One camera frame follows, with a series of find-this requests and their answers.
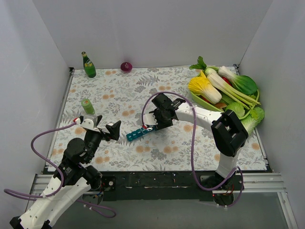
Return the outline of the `teal pill organizer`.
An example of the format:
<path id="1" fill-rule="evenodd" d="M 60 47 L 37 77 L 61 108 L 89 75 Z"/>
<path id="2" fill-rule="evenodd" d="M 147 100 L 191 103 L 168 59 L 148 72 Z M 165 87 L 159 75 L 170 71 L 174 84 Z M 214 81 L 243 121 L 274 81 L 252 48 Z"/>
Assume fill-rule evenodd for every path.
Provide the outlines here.
<path id="1" fill-rule="evenodd" d="M 141 128 L 135 130 L 135 131 L 132 131 L 131 133 L 128 133 L 126 135 L 126 138 L 129 142 L 133 141 L 133 140 L 136 140 L 140 137 L 142 137 L 143 135 L 151 132 L 154 130 L 154 127 L 153 126 L 142 126 Z"/>

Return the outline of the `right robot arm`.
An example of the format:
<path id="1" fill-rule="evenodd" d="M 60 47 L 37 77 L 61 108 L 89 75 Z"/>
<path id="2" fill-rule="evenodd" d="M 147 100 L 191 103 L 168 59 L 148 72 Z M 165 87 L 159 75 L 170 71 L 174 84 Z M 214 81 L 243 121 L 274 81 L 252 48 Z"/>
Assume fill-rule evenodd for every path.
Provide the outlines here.
<path id="1" fill-rule="evenodd" d="M 192 105 L 183 96 L 178 96 L 172 101 L 167 93 L 156 93 L 150 101 L 155 109 L 148 114 L 142 114 L 142 123 L 146 126 L 154 126 L 161 130 L 173 125 L 173 120 L 186 121 L 200 126 L 213 134 L 214 142 L 220 152 L 220 161 L 215 172 L 213 186 L 210 188 L 201 185 L 196 179 L 197 185 L 206 191 L 215 189 L 228 189 L 233 184 L 233 176 L 238 169 L 236 166 L 240 149 L 245 145 L 249 136 L 235 112 L 216 112 Z"/>

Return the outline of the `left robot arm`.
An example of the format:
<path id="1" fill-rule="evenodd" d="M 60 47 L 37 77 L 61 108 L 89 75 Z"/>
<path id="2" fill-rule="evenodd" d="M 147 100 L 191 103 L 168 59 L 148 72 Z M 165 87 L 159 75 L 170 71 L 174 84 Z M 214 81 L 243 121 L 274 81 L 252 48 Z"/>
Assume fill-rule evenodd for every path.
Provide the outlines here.
<path id="1" fill-rule="evenodd" d="M 73 138 L 64 150 L 59 166 L 55 167 L 49 183 L 39 196 L 22 195 L 5 190 L 7 194 L 33 201 L 33 205 L 21 216 L 13 217 L 14 229 L 51 229 L 59 217 L 86 192 L 114 188 L 115 178 L 103 178 L 90 162 L 101 141 L 117 141 L 121 122 L 106 125 L 106 131 L 98 127 L 102 116 L 87 114 L 74 119 L 73 124 L 86 131 L 85 137 Z"/>

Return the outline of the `green can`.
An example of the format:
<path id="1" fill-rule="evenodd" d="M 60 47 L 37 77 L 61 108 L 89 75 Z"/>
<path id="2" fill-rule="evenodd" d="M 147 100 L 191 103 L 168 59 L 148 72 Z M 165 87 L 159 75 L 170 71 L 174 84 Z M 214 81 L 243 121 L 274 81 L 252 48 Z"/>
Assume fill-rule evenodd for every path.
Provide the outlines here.
<path id="1" fill-rule="evenodd" d="M 85 110 L 86 114 L 89 114 L 89 115 L 94 115 L 95 114 L 95 110 L 94 110 L 93 105 L 92 105 L 92 103 L 89 99 L 83 99 L 81 101 L 81 105 L 82 105 L 83 109 Z"/>

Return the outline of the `floral table mat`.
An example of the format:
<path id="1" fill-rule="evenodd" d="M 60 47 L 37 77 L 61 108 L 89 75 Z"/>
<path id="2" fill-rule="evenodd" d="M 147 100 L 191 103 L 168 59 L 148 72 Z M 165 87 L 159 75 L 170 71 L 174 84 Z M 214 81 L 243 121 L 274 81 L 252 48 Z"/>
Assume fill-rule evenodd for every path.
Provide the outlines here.
<path id="1" fill-rule="evenodd" d="M 129 142 L 126 135 L 141 127 L 141 112 L 154 109 L 148 98 L 167 91 L 171 99 L 178 94 L 191 98 L 188 82 L 197 71 L 187 67 L 138 68 L 129 73 L 120 69 L 99 69 L 94 78 L 84 70 L 75 70 L 61 117 L 62 130 L 57 133 L 50 153 L 51 161 L 59 165 L 67 143 L 83 138 L 85 130 L 69 127 L 82 114 L 83 99 L 89 99 L 97 115 L 102 115 L 99 127 L 121 121 L 118 141 L 102 141 L 92 165 L 100 171 L 182 171 L 216 170 L 220 154 L 210 131 L 188 122 L 174 121 L 173 126 L 150 132 Z"/>

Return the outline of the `yellow napa cabbage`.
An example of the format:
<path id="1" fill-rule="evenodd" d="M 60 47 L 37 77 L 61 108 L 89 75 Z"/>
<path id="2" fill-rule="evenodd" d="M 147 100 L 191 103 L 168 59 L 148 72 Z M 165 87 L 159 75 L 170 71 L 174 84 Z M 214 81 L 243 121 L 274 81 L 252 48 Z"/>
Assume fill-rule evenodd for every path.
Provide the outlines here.
<path id="1" fill-rule="evenodd" d="M 200 95 L 211 104 L 218 103 L 222 96 L 220 92 L 210 83 L 203 71 L 190 80 L 188 89 L 195 95 Z"/>

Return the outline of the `green glass bottle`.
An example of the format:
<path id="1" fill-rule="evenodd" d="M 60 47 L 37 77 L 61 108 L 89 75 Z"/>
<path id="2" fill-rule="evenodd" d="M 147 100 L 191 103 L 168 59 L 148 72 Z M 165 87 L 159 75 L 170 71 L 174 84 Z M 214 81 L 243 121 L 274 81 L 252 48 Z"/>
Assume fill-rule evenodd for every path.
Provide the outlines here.
<path id="1" fill-rule="evenodd" d="M 82 52 L 81 55 L 83 58 L 83 68 L 85 73 L 89 78 L 94 78 L 96 76 L 96 69 L 93 62 L 89 59 L 86 52 Z"/>

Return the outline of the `purple onion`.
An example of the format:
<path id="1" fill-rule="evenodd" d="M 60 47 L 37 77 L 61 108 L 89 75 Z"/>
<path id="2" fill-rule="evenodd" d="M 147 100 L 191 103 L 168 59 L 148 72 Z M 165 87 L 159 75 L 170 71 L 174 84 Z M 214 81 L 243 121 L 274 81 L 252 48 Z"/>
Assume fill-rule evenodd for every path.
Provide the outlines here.
<path id="1" fill-rule="evenodd" d="M 120 69 L 125 72 L 125 73 L 128 73 L 130 72 L 132 69 L 133 69 L 133 66 L 131 63 L 129 62 L 123 62 L 120 66 Z"/>

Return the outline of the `parsley leaf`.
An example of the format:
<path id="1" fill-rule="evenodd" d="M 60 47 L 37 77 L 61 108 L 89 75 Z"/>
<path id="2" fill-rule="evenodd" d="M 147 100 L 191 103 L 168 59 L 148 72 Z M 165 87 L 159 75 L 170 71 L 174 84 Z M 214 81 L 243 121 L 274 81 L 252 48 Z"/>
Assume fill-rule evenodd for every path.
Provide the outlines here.
<path id="1" fill-rule="evenodd" d="M 190 70 L 192 70 L 192 69 L 205 70 L 206 68 L 207 68 L 207 65 L 205 64 L 202 56 L 199 56 L 197 58 L 197 64 L 193 64 L 189 67 Z"/>

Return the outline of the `green basket tray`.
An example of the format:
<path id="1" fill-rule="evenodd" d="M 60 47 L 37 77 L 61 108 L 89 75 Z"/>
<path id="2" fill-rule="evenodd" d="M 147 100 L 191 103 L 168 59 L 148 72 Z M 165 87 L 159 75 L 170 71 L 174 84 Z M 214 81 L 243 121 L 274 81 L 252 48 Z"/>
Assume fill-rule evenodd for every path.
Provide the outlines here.
<path id="1" fill-rule="evenodd" d="M 193 92 L 191 92 L 191 98 L 196 104 L 198 104 L 200 107 L 202 107 L 204 109 L 207 109 L 210 111 L 215 111 L 215 112 L 223 112 L 223 109 L 219 109 L 219 108 L 215 107 L 213 104 L 206 102 L 199 96 L 195 95 Z"/>

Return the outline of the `red pepper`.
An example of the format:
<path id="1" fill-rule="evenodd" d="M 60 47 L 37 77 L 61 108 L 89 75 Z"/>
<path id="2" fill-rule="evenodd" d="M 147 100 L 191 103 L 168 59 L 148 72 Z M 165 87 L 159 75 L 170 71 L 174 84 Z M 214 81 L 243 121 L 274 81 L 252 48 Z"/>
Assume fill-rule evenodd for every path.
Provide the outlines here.
<path id="1" fill-rule="evenodd" d="M 227 78 L 225 78 L 225 77 L 223 77 L 223 76 L 221 76 L 221 78 L 222 78 L 224 81 L 226 81 L 230 86 L 232 86 L 231 82 L 230 82 Z"/>

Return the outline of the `bok choy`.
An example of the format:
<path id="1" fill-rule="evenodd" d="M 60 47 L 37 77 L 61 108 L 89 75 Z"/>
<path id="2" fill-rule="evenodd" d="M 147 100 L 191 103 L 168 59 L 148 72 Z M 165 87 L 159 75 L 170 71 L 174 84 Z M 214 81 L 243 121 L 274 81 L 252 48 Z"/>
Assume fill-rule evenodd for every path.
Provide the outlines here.
<path id="1" fill-rule="evenodd" d="M 219 68 L 218 74 L 229 80 L 234 89 L 245 95 L 252 95 L 258 90 L 258 87 L 252 78 L 246 75 L 237 75 L 225 66 Z"/>

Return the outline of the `green lettuce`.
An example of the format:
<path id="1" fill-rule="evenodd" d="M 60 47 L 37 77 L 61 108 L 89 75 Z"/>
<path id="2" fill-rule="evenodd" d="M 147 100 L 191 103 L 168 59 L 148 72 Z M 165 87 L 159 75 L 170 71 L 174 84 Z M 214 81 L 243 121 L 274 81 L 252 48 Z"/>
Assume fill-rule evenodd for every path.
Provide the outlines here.
<path id="1" fill-rule="evenodd" d="M 262 120 L 264 118 L 264 110 L 256 105 L 250 106 L 250 109 L 246 109 L 241 103 L 234 101 L 226 94 L 222 94 L 221 103 L 226 104 L 223 108 L 224 111 L 234 111 L 240 120 L 250 116 L 254 120 Z"/>

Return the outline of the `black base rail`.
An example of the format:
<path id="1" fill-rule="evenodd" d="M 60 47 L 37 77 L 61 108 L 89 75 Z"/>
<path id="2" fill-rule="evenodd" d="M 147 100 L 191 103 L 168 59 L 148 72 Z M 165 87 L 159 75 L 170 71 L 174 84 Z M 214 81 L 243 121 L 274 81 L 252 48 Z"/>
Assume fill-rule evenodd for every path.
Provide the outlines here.
<path id="1" fill-rule="evenodd" d="M 104 172 L 102 185 L 85 192 L 83 199 L 102 201 L 119 200 L 189 200 L 216 201 L 231 204 L 234 194 L 241 190 L 240 174 L 233 175 L 221 187 L 211 191 L 223 179 L 215 172 Z"/>

